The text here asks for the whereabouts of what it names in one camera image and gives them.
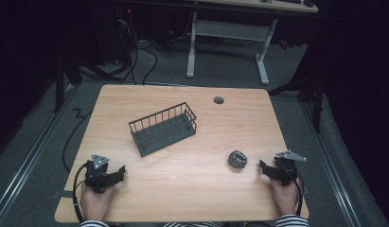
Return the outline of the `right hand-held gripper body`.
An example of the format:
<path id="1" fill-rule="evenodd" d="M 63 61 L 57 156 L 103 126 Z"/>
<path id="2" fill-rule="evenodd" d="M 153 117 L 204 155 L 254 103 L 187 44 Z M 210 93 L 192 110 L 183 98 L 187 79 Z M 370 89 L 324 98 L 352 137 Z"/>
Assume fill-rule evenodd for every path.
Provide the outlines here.
<path id="1" fill-rule="evenodd" d="M 297 178 L 296 161 L 306 162 L 308 159 L 290 149 L 278 152 L 274 157 L 274 163 L 278 170 L 278 180 L 283 185 L 288 185 Z"/>

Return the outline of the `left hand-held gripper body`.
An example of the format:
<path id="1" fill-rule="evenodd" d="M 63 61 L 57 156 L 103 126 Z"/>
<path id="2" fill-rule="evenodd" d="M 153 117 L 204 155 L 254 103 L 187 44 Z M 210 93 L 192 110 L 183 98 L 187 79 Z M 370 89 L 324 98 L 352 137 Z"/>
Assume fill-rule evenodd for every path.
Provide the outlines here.
<path id="1" fill-rule="evenodd" d="M 86 163 L 85 184 L 96 193 L 102 194 L 106 191 L 105 177 L 110 159 L 95 153 L 91 157 L 92 160 Z"/>

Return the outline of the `person's right hand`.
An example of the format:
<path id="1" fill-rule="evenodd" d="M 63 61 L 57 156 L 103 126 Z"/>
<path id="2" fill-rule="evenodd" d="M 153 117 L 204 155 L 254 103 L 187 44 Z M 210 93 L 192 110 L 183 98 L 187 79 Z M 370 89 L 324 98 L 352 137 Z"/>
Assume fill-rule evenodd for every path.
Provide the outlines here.
<path id="1" fill-rule="evenodd" d="M 282 185 L 279 181 L 270 179 L 270 183 L 279 215 L 295 215 L 299 202 L 299 192 L 295 182 Z"/>

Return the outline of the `person's left hand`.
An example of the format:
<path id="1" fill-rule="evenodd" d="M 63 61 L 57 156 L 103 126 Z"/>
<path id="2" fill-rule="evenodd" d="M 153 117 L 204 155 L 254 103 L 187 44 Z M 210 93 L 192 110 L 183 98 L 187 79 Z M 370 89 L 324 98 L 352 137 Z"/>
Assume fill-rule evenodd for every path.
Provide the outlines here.
<path id="1" fill-rule="evenodd" d="M 81 208 L 85 220 L 103 221 L 108 214 L 115 187 L 108 187 L 104 193 L 96 193 L 85 184 L 81 188 Z"/>

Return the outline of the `grey steel wool ball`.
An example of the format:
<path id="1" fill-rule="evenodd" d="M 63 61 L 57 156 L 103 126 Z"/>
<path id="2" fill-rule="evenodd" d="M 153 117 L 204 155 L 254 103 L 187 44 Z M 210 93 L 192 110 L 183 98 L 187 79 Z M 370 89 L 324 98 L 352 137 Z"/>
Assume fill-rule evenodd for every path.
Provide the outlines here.
<path id="1" fill-rule="evenodd" d="M 240 150 L 234 150 L 229 154 L 228 162 L 234 168 L 245 168 L 248 159 Z"/>

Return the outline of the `dark metal stand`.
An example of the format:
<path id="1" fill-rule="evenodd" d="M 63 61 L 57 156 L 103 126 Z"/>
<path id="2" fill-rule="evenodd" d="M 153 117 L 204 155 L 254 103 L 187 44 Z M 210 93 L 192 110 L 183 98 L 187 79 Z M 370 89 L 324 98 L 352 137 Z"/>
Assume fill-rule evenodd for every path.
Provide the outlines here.
<path id="1" fill-rule="evenodd" d="M 269 91 L 270 96 L 276 96 L 285 91 L 298 91 L 297 100 L 299 102 L 312 102 L 311 124 L 317 133 L 321 132 L 320 118 L 323 110 L 322 101 L 327 75 L 325 73 L 308 74 L 298 79 L 292 79 L 278 88 Z"/>
<path id="2" fill-rule="evenodd" d="M 72 55 L 60 55 L 56 61 L 55 113 L 61 109 L 64 101 L 64 78 L 67 78 L 72 85 L 80 85 L 82 83 L 79 63 L 79 59 Z"/>

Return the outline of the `person's striped shirt torso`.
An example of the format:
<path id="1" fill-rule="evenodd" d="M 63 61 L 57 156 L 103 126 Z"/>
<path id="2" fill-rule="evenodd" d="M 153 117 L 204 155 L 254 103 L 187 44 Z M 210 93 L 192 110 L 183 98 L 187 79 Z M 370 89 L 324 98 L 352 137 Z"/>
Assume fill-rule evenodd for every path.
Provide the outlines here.
<path id="1" fill-rule="evenodd" d="M 221 227 L 217 222 L 168 222 L 162 227 Z"/>

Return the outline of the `desk with white legs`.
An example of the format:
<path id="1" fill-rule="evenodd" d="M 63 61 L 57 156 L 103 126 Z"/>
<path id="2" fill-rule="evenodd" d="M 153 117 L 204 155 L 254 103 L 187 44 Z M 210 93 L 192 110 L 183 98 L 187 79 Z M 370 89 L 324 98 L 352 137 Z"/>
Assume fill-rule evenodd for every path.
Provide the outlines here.
<path id="1" fill-rule="evenodd" d="M 315 14 L 318 8 L 311 0 L 193 0 L 198 7 L 201 3 L 217 6 L 244 7 L 246 9 L 265 9 L 267 12 L 288 12 L 300 14 Z M 261 42 L 260 52 L 255 54 L 255 61 L 263 85 L 269 84 L 264 58 L 274 35 L 277 17 L 274 16 L 266 26 L 223 22 L 221 20 L 199 19 L 197 13 L 192 13 L 190 49 L 188 52 L 186 76 L 195 75 L 196 40 L 198 36 Z"/>

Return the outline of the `metal floor rail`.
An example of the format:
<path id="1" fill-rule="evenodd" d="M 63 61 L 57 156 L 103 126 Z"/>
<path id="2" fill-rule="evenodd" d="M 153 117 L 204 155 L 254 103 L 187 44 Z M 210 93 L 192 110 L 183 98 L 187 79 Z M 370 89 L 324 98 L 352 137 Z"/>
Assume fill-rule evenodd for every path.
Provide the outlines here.
<path id="1" fill-rule="evenodd" d="M 344 215 L 345 221 L 348 227 L 362 227 L 360 220 L 354 210 L 353 204 L 349 198 L 347 190 L 341 180 L 341 177 L 329 155 L 327 145 L 320 132 L 316 130 L 312 121 L 312 112 L 308 104 L 299 104 L 303 115 L 305 116 L 310 130 L 312 131 L 313 137 L 316 141 L 318 151 L 321 156 L 323 167 L 326 170 L 327 178 L 335 195 L 336 201 L 338 202 L 340 209 Z"/>
<path id="2" fill-rule="evenodd" d="M 56 86 L 51 86 L 0 157 L 0 225 L 38 162 L 65 105 L 78 89 L 78 85 L 64 87 L 64 101 L 56 109 Z"/>

